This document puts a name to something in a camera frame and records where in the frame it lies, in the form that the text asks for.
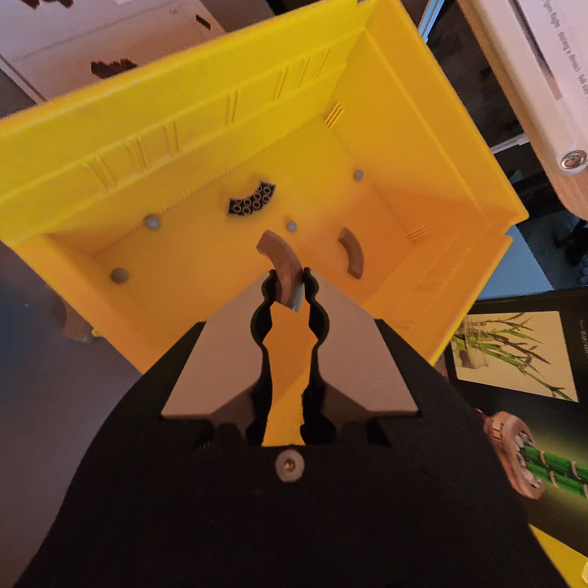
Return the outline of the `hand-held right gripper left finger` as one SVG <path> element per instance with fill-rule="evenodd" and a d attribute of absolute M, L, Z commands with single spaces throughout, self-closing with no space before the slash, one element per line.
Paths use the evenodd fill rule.
<path fill-rule="evenodd" d="M 166 420 L 233 424 L 249 445 L 261 445 L 272 404 L 269 353 L 277 275 L 270 270 L 204 323 L 161 411 Z"/>

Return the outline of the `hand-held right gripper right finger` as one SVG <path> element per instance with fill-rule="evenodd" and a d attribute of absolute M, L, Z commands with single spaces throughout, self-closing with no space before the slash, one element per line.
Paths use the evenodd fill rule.
<path fill-rule="evenodd" d="M 417 404 L 376 319 L 316 270 L 304 269 L 316 338 L 302 395 L 305 445 L 333 443 L 346 423 L 415 417 Z"/>

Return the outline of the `yellow plastic bin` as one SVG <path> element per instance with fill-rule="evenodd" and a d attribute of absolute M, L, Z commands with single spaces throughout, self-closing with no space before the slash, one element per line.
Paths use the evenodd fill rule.
<path fill-rule="evenodd" d="M 317 2 L 1 121 L 1 242 L 142 372 L 274 270 L 266 230 L 433 364 L 526 218 L 400 1 Z M 278 396 L 308 383 L 294 324 Z"/>

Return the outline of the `grey desk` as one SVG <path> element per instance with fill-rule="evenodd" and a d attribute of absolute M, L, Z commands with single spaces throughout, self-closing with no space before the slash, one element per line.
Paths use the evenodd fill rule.
<path fill-rule="evenodd" d="M 300 312 L 273 303 L 271 376 L 270 337 L 292 318 L 314 336 L 309 310 L 305 294 Z M 32 529 L 1 532 L 16 540 L 15 587 L 566 586 L 488 427 L 385 321 L 418 414 L 346 423 L 323 445 L 300 435 L 305 388 L 278 396 L 273 376 L 261 445 L 233 424 L 162 418 L 205 322 L 117 402 L 121 360 L 74 367 L 48 341 L 1 377 L 18 430 L 1 433 L 7 505 L 35 511 L 61 486 L 51 523 L 11 514 Z"/>

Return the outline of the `black toy set box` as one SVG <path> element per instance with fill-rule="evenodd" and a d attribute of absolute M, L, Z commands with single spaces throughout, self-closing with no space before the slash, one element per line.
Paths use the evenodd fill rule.
<path fill-rule="evenodd" d="M 587 288 L 474 303 L 445 360 L 541 546 L 587 587 Z"/>

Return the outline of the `instruction booklet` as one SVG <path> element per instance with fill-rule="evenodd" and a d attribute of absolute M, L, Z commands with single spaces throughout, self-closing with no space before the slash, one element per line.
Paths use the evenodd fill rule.
<path fill-rule="evenodd" d="M 1 1 L 1 71 L 41 104 L 223 34 L 200 1 Z"/>

